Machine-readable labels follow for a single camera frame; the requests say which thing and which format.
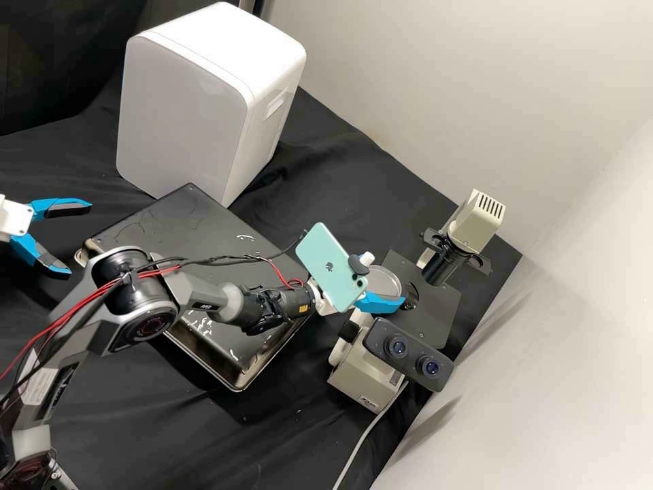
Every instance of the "label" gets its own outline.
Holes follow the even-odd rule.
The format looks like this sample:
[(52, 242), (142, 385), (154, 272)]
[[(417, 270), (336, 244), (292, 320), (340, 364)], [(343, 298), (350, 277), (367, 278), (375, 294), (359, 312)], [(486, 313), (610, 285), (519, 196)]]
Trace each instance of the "label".
[(211, 303), (202, 303), (201, 301), (196, 301), (191, 306), (193, 310), (202, 310), (202, 311), (218, 311), (220, 306), (211, 304)]
[(379, 404), (374, 403), (371, 401), (369, 398), (365, 397), (364, 395), (361, 395), (361, 397), (358, 399), (358, 401), (363, 405), (364, 407), (372, 410), (372, 412), (378, 412), (379, 411)]
[(59, 400), (61, 400), (61, 397), (70, 384), (70, 380), (75, 374), (75, 371), (79, 365), (79, 363), (74, 363), (64, 368), (62, 367), (59, 370), (56, 380), (54, 381), (54, 384), (52, 385), (52, 388), (50, 389), (45, 402), (39, 410), (37, 420), (47, 420), (52, 416), (52, 411), (56, 408)]
[(25, 405), (40, 405), (50, 390), (58, 370), (42, 367), (27, 382), (27, 390), (20, 394)]
[(392, 377), (390, 377), (390, 384), (396, 386), (400, 379), (401, 373), (395, 370), (395, 372), (392, 373)]
[[(22, 371), (20, 372), (20, 376), (18, 377), (18, 381), (22, 380), (27, 374), (34, 368), (36, 365), (36, 361), (38, 360), (38, 357), (36, 355), (36, 350), (31, 349), (29, 351), (29, 356), (27, 356), (27, 360), (25, 361), (25, 364), (22, 367)], [(29, 383), (25, 383), (18, 389), (18, 394), (22, 396), (22, 394), (27, 390), (27, 385)]]

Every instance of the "white cable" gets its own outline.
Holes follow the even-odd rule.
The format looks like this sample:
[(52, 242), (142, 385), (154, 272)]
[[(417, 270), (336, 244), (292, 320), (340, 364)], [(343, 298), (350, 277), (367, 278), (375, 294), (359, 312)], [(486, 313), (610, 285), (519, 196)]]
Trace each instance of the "white cable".
[(379, 414), (374, 417), (374, 420), (372, 420), (372, 423), (365, 429), (365, 432), (363, 432), (363, 435), (361, 436), (360, 439), (358, 439), (358, 443), (356, 444), (356, 447), (354, 447), (354, 450), (352, 451), (352, 454), (349, 456), (349, 459), (347, 460), (347, 463), (345, 464), (345, 467), (342, 469), (340, 472), (340, 476), (338, 476), (338, 479), (335, 482), (335, 485), (333, 485), (333, 490), (338, 490), (340, 488), (340, 484), (342, 484), (342, 480), (345, 479), (345, 475), (347, 474), (347, 471), (349, 470), (349, 467), (352, 465), (354, 462), (354, 458), (358, 454), (358, 450), (361, 449), (361, 446), (365, 442), (365, 439), (367, 439), (367, 436), (371, 432), (371, 430), (374, 428), (374, 426), (377, 424), (379, 420), (381, 420), (381, 417), (383, 417), (388, 409), (392, 406), (392, 404), (395, 402), (397, 398), (399, 398), (399, 395), (403, 391), (404, 388), (406, 388), (406, 385), (408, 384), (408, 381), (404, 381), (401, 383), (401, 386), (399, 387), (399, 390), (395, 393), (395, 396), (390, 399), (386, 407), (379, 412)]

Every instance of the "mint green phone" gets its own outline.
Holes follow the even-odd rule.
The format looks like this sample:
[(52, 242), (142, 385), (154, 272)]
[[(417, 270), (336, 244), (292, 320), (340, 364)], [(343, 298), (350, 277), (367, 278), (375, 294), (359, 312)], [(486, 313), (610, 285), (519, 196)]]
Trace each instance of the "mint green phone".
[(316, 223), (295, 249), (336, 310), (347, 311), (367, 289), (367, 278), (354, 279), (349, 254), (324, 223)]

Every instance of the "white container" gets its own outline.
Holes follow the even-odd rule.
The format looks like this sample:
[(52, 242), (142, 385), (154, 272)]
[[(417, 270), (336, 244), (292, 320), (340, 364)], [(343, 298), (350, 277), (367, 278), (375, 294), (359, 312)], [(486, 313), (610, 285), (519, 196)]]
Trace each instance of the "white container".
[(305, 61), (300, 43), (228, 3), (132, 37), (120, 175), (156, 198), (194, 182), (228, 206), (272, 157)]

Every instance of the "black cloth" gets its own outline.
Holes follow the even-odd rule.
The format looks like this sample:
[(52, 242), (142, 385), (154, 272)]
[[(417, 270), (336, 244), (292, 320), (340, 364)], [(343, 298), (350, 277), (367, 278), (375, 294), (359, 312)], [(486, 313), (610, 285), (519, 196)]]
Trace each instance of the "black cloth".
[(115, 71), (144, 3), (0, 1), (0, 134), (84, 109)]
[[(71, 258), (83, 240), (151, 202), (116, 172), (118, 100), (119, 83), (111, 84), (78, 116), (0, 138), (7, 198), (93, 203), (87, 216), (30, 230), (76, 271), (69, 282), (37, 276), (0, 252), (0, 366), (45, 327), (48, 310), (74, 284), (80, 271)], [(444, 222), (455, 205), (300, 90), (272, 162), (231, 209), (278, 246), (324, 221), (348, 250), (380, 258), (392, 247), (416, 259), (424, 248), (418, 234)], [(452, 280), (463, 302), (445, 349), (450, 356), (520, 258), (496, 237), (485, 252), (495, 269), (490, 278), (462, 269)], [(330, 489), (373, 418), (326, 383), (343, 321), (314, 317), (243, 393), (195, 378), (183, 355), (164, 352), (175, 368), (149, 345), (91, 357), (52, 420), (63, 467), (81, 490)], [(406, 389), (343, 488), (370, 486), (428, 396)]]

